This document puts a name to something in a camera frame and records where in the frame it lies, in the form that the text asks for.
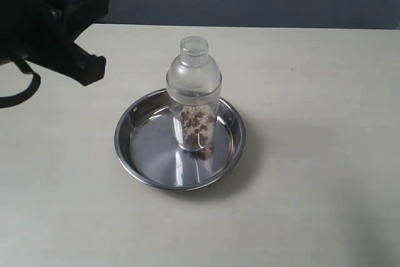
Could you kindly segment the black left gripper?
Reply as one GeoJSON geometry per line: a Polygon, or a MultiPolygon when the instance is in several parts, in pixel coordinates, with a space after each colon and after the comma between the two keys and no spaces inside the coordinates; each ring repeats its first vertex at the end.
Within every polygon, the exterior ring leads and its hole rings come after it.
{"type": "Polygon", "coordinates": [[[106,58],[74,41],[108,11],[109,0],[1,0],[1,63],[15,54],[83,86],[100,81],[106,58]]]}

